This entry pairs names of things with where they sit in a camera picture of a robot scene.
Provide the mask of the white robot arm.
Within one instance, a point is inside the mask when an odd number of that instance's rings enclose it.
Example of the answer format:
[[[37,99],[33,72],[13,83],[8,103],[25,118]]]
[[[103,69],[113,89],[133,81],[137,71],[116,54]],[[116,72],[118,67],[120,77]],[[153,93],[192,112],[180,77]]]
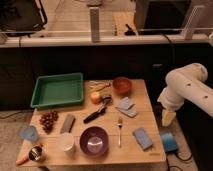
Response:
[[[160,93],[157,101],[161,103],[162,125],[169,126],[176,117],[176,111],[185,100],[213,117],[213,88],[204,82],[208,78],[207,69],[200,63],[192,63],[170,71],[165,81],[167,86]]]

